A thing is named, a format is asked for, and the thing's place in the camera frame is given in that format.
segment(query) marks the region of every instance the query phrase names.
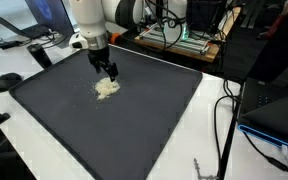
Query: electronic equipment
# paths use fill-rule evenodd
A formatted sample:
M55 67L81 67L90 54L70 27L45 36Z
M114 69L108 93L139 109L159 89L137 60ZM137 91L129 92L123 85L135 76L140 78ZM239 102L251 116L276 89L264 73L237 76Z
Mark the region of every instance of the electronic equipment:
M13 31L14 33L30 39L36 39L50 33L47 27L41 26L39 24L20 30L2 17L0 17L0 24Z
M37 23L58 33L74 34L62 0L25 0Z
M242 89L238 129L288 147L288 89L248 78Z
M19 45L21 45L22 42L20 41L8 41L8 42L2 42L0 43L0 48L5 50L5 49L9 49L9 48L13 48L13 47L17 47Z
M275 146L288 147L288 97L240 117L238 129Z
M227 0L187 0L186 21L190 30L216 34Z

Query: black cable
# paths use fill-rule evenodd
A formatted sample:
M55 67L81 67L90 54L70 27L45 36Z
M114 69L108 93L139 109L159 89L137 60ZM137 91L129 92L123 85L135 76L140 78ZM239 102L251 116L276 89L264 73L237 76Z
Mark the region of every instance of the black cable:
M227 15L227 11L226 11L225 12L225 21L223 23L223 27L222 27L222 29L218 29L218 31L220 31L219 34L220 34L222 40L226 40L226 38L227 38L226 34L224 33L224 27L225 27L227 20L228 20L228 15Z
M209 4L208 4L208 6L209 6L209 11L208 11L208 18L210 18L210 1L209 1ZM203 22L203 25L204 25L204 29L206 29L207 28L207 21L205 20L205 18L204 18L204 16L201 14L201 12L200 11L198 11L198 15L201 17L201 19L202 19L202 22ZM228 19L228 15L227 15L227 13L225 13L225 21L224 21L224 25L225 25L225 23L226 23L226 21L227 21L227 19ZM200 40L200 39L202 39L202 38L204 38L204 36L205 36L205 32L210 36L210 37L212 37L212 38L214 38L215 40L218 40L218 41L223 41L224 40L224 42L221 42L220 44L221 44L221 46L219 45L219 44L217 44L216 43L216 45L219 47L219 49L220 49L220 59L219 59L219 63L218 63L218 65L215 67L215 69L213 70L213 71L217 71L217 69L218 69L218 67L220 67L220 69L223 69L223 66L224 66L224 56L225 56L225 54L226 54L226 52L227 52L227 42L226 42L226 37L227 37L227 35L223 32L223 28L222 28L222 30L221 29L218 29L218 32L217 32L217 34L220 36L220 39L218 38L218 37L216 37L215 35L211 35L211 34L209 34L209 33L207 33L206 32L206 30L204 30L204 33L203 33L203 35L202 36L198 36L197 34L195 34L194 32L192 32L191 30L190 30L190 33L191 34L194 34L195 36L197 35L198 37L199 37L199 39L195 39L195 38L193 38L193 39L195 39L195 40Z
M166 1L167 3L167 9L168 9L168 0ZM168 12L166 11L166 16L168 17Z
M44 47L44 49L48 49L48 48L51 48L51 47L54 47L54 46L57 46L59 44L61 44L62 42L64 42L66 40L67 36L65 36L64 39L62 39L60 42L56 43L56 44L53 44L52 46L48 46L48 47Z
M41 40L41 41L49 41L49 40L51 40L51 38L49 37L49 36L45 36L47 39L42 39L42 37L40 37L39 38L39 40Z
M52 38L50 38L49 36L46 36L46 37L48 38L48 41L45 43L42 43L41 44L42 46L55 41L55 35L53 33L52 33Z
M149 3L151 3L151 2L149 2L149 0L145 0L145 3L146 3L146 6L150 9L150 11L151 11L151 13L153 14L153 16L155 17L155 19L156 19L156 21L157 21L157 23L158 23L158 26L161 28L161 32L162 32L163 40L164 40L162 51L164 51L164 50L166 49L166 37L165 37L165 33L164 33L164 31L163 31L162 24L161 24L160 20L157 18L156 14L153 12L153 10L152 10L152 8L151 8L151 6L150 6L150 4L149 4Z
M219 159L219 167L218 167L218 174L221 173L221 153L220 153L220 148L219 148L219 142L218 142L218 135L217 135L217 124L216 124L216 109L217 109L217 105L218 103L224 99L224 98L231 98L233 101L235 101L236 103L241 102L241 100L238 98L238 96L234 96L232 91L229 89L228 87L228 78L226 78L224 80L223 83L223 88L224 91L226 93L226 96L221 97L219 100L217 100L216 104L215 104L215 108L214 108L214 132L215 132L215 140L216 140L216 147L217 147L217 154L218 154L218 159ZM237 120L237 118L234 115L234 108L232 108L232 112L233 112L233 118L235 118ZM277 167L278 169L288 172L288 166L286 166L285 164L281 163L280 161L276 160L275 158L272 158L270 156L265 155L262 151L260 151L255 144L252 142L252 140L249 138L249 136L243 132L243 134L245 135L246 139L249 141L249 143L252 145L252 147L260 154L262 155L269 163L271 163L273 166Z
M218 133L217 133L217 120L216 120L216 110L218 103L225 98L228 98L230 96L223 96L220 99L218 99L214 106L214 133L215 133L215 141L216 141L216 150L217 150L217 158L218 158L218 174L221 174L221 164L222 164L222 157L221 157L221 149L220 144L218 140Z
M189 32L190 32L190 35L193 34L194 36L199 37L199 39L196 39L196 38L194 38L193 36L191 36L191 38L194 39L194 40L196 40L196 41L201 40L201 39L206 39L206 40L209 40L209 41L213 40L213 39L210 39L210 38L205 37L205 34L206 34L205 31L203 32L202 35L196 34L196 33L193 32L192 30L190 30Z
M232 16L233 16L233 24L234 24L234 20L235 20L235 15L234 15L234 7L232 8Z
M180 18L179 18L173 11L171 11L171 10L169 10L169 9L163 7L163 6L160 6L159 4L156 4L156 3L152 2L151 0L145 0L145 1L148 1L150 4L153 4L153 5L155 5L156 7L159 7L159 8L161 8L161 9L169 12L170 14L172 14L172 15L175 17L175 19L176 19L178 22L181 21ZM174 46L174 44L176 44L176 43L181 39L182 33L183 33L183 25L182 25L182 23L180 23L180 29L181 29L181 30L180 30L180 34L179 34L179 36L177 37L177 39L176 39L173 43L171 43L169 46L165 47L165 49L168 49L168 48Z
M210 11L211 11L211 7L210 7L210 1L208 1L209 2L209 5L208 5L208 18L210 18ZM191 30L191 25L193 24L190 24L189 25L189 29L190 29L190 34L194 34L195 36L197 36L197 37L199 37L199 39L195 39L195 38L193 38L194 40L201 40L201 39L207 39L207 38L205 38L204 36L205 36L205 34L207 34L207 21L205 20L205 18L204 18L204 16L201 14L201 12L199 11L199 10L197 10L197 12L198 12L198 15L201 17L201 19L202 19L202 22L203 22L203 28L204 28L204 31L203 31L203 35L201 36L201 35L197 35L197 34L195 34L192 30Z
M28 39L26 41L22 41L21 44L19 46L25 46L25 45L28 45L29 43L32 42L32 39Z

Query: wire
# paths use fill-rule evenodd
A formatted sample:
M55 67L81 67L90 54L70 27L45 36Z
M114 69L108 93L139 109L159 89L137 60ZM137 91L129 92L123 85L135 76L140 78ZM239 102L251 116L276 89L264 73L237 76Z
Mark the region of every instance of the wire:
M222 32L223 32L223 34L225 34L224 33L224 27L225 27L225 24L226 24L226 22L227 22L227 20L228 20L228 15L227 15L227 11L225 12L225 21L224 21L224 23L223 23L223 27L222 27Z
M232 8L232 16L233 16L233 24L234 24L234 21L235 21L234 7Z
M26 41L21 41L21 44L20 44L19 46L21 47L21 46L28 45L28 44L30 44L32 41L33 41L33 39L28 39L28 40L26 40Z
M206 32L204 31L204 32L203 32L203 35L198 35L198 34L194 33L192 30L190 30L190 35L193 34L193 35L199 37L199 39L195 39L193 36L191 36L192 39L197 40L197 41L198 41L198 40L201 40L201 39L211 40L211 39L205 37L205 33L206 33Z
M152 10L151 6L149 5L149 0L145 0L145 3L146 3L146 6L150 9L150 11L151 11L151 13L153 14L153 16L155 17L155 19L156 19L159 27L161 28L162 35L163 35L163 40L164 40L162 51L164 51L164 50L166 49L166 37L165 37L165 33L164 33L164 31L163 31L162 24L161 24L160 20L158 20L156 14L155 14L154 11Z
M45 43L42 43L41 44L42 46L55 41L55 35L53 33L52 33L52 38L50 38L49 36L46 36L46 37L48 38L48 41Z
M211 4L210 4L210 1L208 1L208 19L210 19L210 11L211 11L210 7L211 7ZM202 36L198 36L197 34L192 32L192 30L190 30L190 34L194 34L195 36L197 35L199 37L199 39L193 38L195 40L200 40L200 39L204 38L205 33L207 33L210 37L214 38L215 40L221 41L221 45L216 44L219 47L219 49L220 49L220 58L219 58L218 65L215 67L215 69L213 71L217 71L219 67L220 67L220 70L222 70L223 66L224 66L224 56L225 56L225 54L227 52L227 47L228 47L227 46L227 42L226 42L227 35L223 31L224 25L225 25L225 23L226 23L226 21L228 19L227 12L225 13L225 21L224 21L224 25L223 25L222 29L218 28L218 30L216 32L216 34L218 34L220 36L220 38L218 38L217 36L206 32L207 25L209 24L208 20L205 20L205 17L201 14L200 11L198 11L198 15L201 17L202 22L203 22L203 27L204 27L203 35Z
M210 18L210 11L211 11L211 5L210 5L210 1L208 1L208 3L209 3L209 5L208 5L208 19ZM197 36L197 37L199 37L199 39L195 39L195 38L193 38L192 36L192 38L194 39L194 40L201 40L201 39L207 39L207 38L205 38L204 36L205 36L205 34L207 34L207 21L205 20L205 18L204 18L204 16L201 14L201 12L200 12L200 10L197 10L197 12L198 12L198 15L201 17L201 19L202 19L202 22L203 22L203 29L204 29L204 31L203 31L203 35L201 36L201 35L197 35L197 34L195 34L192 30L191 30L191 26L194 24L194 23L191 23L190 25L189 25L189 29L190 29L190 34L193 34L193 35L195 35L195 36Z
M159 8L161 8L161 9L165 10L166 12L169 12L170 14L172 14L172 15L175 17L175 19L176 19L178 22L180 22L180 18L179 18L173 11L171 11L171 10L169 10L169 9L163 7L163 6L160 6L159 4L156 4L156 3L152 2L151 0L145 0L145 1L148 1L150 4L153 4L153 5L155 5L156 7L159 7ZM160 26L160 28L162 29L163 36L165 36L165 32L163 31L162 25L161 25L160 23L159 23L159 26ZM171 43L169 46L165 47L165 49L168 49L168 48L174 46L174 45L181 39L182 33L183 33L183 25L182 25L182 23L180 23L180 34L179 34L179 36L177 37L177 39L176 39L173 43Z
M216 111L218 103L225 98L228 98L230 96L223 96L220 99L218 99L214 106L214 133L215 133L215 141L216 141L216 150L217 150L217 158L218 158L218 174L221 174L221 164L222 164L222 157L221 157L221 150L218 140L218 133L217 133L217 120L216 120Z
M281 152L283 154L284 160L286 161L287 165L288 165L288 147L286 145L282 145L281 147Z
M215 133L215 140L216 140L216 148L217 148L217 155L218 155L218 160L219 160L219 166L218 166L218 174L221 174L221 151L219 148L219 141L218 141L218 134L217 134L217 119L216 119L216 110L217 110L217 106L218 103L225 98L231 98L232 101L235 101L236 103L241 102L241 100L239 99L238 96L234 96L232 91L229 89L228 87L228 78L225 78L224 82L223 82L223 88L224 88L224 92L226 94L226 96L221 97L220 99L217 100L215 107L214 107L214 133ZM235 118L237 120L237 118L235 117L234 114L234 108L232 108L232 112L233 112L233 118ZM262 151L260 151L256 145L252 142L252 140L249 138L249 136L243 132L243 134L245 135L246 139L248 140L248 142L252 145L252 147L260 154L262 155L269 163L271 163L273 166L277 167L278 169L288 172L288 166L284 165L283 163L281 163L280 161L276 160L275 158L272 158L270 156L265 155Z
M286 166L285 164L281 163L280 161L276 160L275 158L272 158L270 156L265 155L262 151L260 151L255 144L252 142L252 140L249 138L249 136L243 132L243 134L245 135L246 139L248 140L248 142L252 145L252 147L260 154L262 155L269 163L271 163L273 166L277 167L278 169L288 172L288 166Z
M64 42L64 41L66 40L66 38L67 38L67 36L65 36L65 38L63 38L60 42L58 42L58 43L56 43L56 44L53 44L52 46L44 47L44 49L48 49L48 48L57 46L57 45L61 44L62 42Z

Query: robotic arm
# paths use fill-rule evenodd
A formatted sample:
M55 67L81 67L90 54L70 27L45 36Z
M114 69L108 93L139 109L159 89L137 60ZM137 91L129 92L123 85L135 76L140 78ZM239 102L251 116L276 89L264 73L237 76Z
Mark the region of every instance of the robotic arm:
M111 81L118 75L117 66L109 61L107 21L124 28L135 26L142 17L142 0L70 0L73 16L80 32L70 39L73 49L88 49L88 58L100 73L101 68Z

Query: pile of powder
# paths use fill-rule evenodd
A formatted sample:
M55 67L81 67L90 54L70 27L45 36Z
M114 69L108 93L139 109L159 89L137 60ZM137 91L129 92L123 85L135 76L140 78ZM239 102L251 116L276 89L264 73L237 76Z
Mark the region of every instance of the pile of powder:
M110 97L109 95L117 92L120 89L120 85L116 82L111 82L110 78L103 78L95 84L95 90L98 93L97 100L103 100Z

